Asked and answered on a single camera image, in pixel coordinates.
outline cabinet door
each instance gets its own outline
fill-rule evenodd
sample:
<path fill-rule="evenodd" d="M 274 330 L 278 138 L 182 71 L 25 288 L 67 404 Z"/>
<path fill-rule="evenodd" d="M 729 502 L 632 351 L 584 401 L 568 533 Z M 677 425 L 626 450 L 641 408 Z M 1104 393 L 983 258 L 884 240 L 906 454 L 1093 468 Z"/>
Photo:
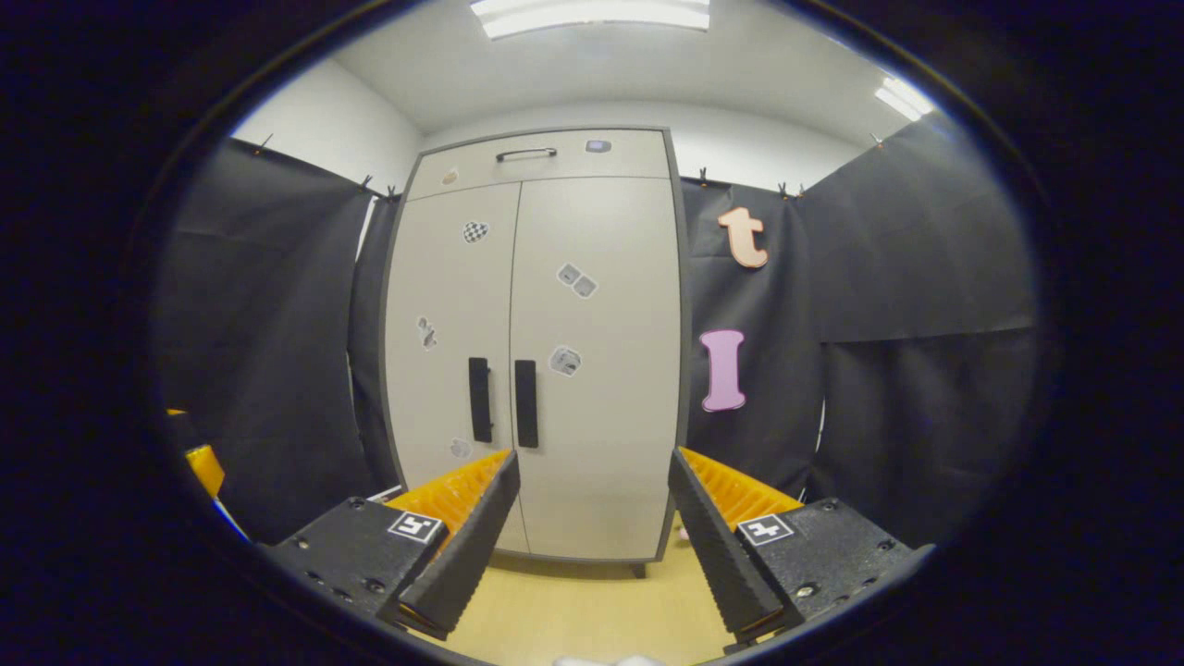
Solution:
<path fill-rule="evenodd" d="M 678 282 L 669 179 L 522 184 L 510 357 L 536 367 L 538 448 L 522 446 L 515 415 L 532 553 L 656 555 L 678 417 Z M 572 354 L 551 367 L 560 347 L 578 354 L 574 371 Z"/>
<path fill-rule="evenodd" d="M 511 446 L 510 262 L 519 184 L 407 201 L 387 286 L 385 365 L 391 434 L 413 489 Z M 493 442 L 475 441 L 469 358 L 489 364 Z M 498 547 L 527 551 L 521 510 Z"/>

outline white wall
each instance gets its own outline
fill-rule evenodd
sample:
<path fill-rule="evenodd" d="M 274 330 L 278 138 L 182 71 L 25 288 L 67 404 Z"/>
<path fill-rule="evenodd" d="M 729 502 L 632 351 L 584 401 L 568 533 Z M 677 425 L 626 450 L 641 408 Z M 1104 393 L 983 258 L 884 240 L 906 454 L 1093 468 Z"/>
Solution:
<path fill-rule="evenodd" d="M 334 60 L 305 71 L 255 110 L 233 136 L 386 193 L 403 192 L 423 136 L 385 97 Z"/>
<path fill-rule="evenodd" d="M 427 135 L 422 149 L 504 132 L 577 124 L 644 124 L 670 128 L 681 175 L 792 193 L 807 188 L 870 148 L 804 127 L 709 107 L 659 102 L 565 104 L 487 117 Z"/>

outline ceiling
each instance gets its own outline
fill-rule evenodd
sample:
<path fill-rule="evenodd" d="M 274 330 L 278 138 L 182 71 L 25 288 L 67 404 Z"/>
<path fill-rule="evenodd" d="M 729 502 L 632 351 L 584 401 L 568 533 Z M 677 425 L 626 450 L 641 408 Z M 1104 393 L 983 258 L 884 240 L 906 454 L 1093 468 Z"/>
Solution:
<path fill-rule="evenodd" d="M 907 120 L 873 95 L 884 72 L 761 0 L 712 0 L 710 28 L 583 25 L 490 41 L 469 0 L 432 0 L 335 59 L 424 134 L 579 102 L 718 107 L 855 145 Z"/>

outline sticker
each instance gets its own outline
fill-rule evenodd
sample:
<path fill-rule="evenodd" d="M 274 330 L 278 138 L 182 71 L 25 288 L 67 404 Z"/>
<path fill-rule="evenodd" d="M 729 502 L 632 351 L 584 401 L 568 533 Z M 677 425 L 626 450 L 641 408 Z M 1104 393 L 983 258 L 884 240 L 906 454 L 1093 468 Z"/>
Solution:
<path fill-rule="evenodd" d="M 732 209 L 719 217 L 720 226 L 728 230 L 732 258 L 745 268 L 760 268 L 768 263 L 768 251 L 757 249 L 755 235 L 765 231 L 765 223 L 748 216 L 748 209 Z"/>
<path fill-rule="evenodd" d="M 436 533 L 436 530 L 439 530 L 440 524 L 438 518 L 404 511 L 403 515 L 394 521 L 394 525 L 387 527 L 386 531 L 399 537 L 406 537 L 413 542 L 426 544 L 432 540 L 432 534 Z"/>
<path fill-rule="evenodd" d="M 767 543 L 776 542 L 777 539 L 784 539 L 793 533 L 793 530 L 776 514 L 745 520 L 744 523 L 736 525 L 736 529 L 739 529 L 745 538 L 748 539 L 748 543 L 754 546 L 765 545 Z"/>
<path fill-rule="evenodd" d="M 572 374 L 575 374 L 577 370 L 580 369 L 580 363 L 583 363 L 580 360 L 580 354 L 575 350 L 559 346 L 555 347 L 555 352 L 551 354 L 551 361 L 548 361 L 547 365 L 564 377 L 571 377 Z"/>
<path fill-rule="evenodd" d="M 449 450 L 452 452 L 452 455 L 456 457 L 468 459 L 472 455 L 472 444 L 458 437 L 452 437 L 452 446 L 449 447 Z"/>
<path fill-rule="evenodd" d="M 740 392 L 740 342 L 744 333 L 729 328 L 708 331 L 699 337 L 707 347 L 709 380 L 703 411 L 740 409 L 745 395 Z"/>
<path fill-rule="evenodd" d="M 597 283 L 587 275 L 581 275 L 575 284 L 572 284 L 572 290 L 581 299 L 587 299 L 596 292 Z"/>
<path fill-rule="evenodd" d="M 577 280 L 580 278 L 580 275 L 584 275 L 580 273 L 580 269 L 570 263 L 565 263 L 564 268 L 560 268 L 559 273 L 555 274 L 555 277 L 559 277 L 560 282 L 571 287 Z"/>
<path fill-rule="evenodd" d="M 416 326 L 419 328 L 419 344 L 424 346 L 425 352 L 431 351 L 436 346 L 436 328 L 426 316 L 420 316 Z"/>
<path fill-rule="evenodd" d="M 487 233 L 489 233 L 488 224 L 483 222 L 466 222 L 461 236 L 464 237 L 465 243 L 472 244 L 484 238 Z"/>

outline ceiling light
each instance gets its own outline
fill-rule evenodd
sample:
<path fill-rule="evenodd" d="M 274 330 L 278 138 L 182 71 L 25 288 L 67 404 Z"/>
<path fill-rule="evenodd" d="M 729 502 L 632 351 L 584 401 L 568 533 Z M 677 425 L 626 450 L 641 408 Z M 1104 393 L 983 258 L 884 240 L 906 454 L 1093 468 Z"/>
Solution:
<path fill-rule="evenodd" d="M 933 110 L 933 104 L 920 92 L 895 78 L 884 79 L 884 87 L 876 90 L 876 98 L 896 109 L 899 114 L 910 121 L 920 120 L 921 116 Z"/>
<path fill-rule="evenodd" d="M 481 0 L 470 5 L 490 39 L 545 27 L 642 23 L 706 31 L 709 0 Z"/>

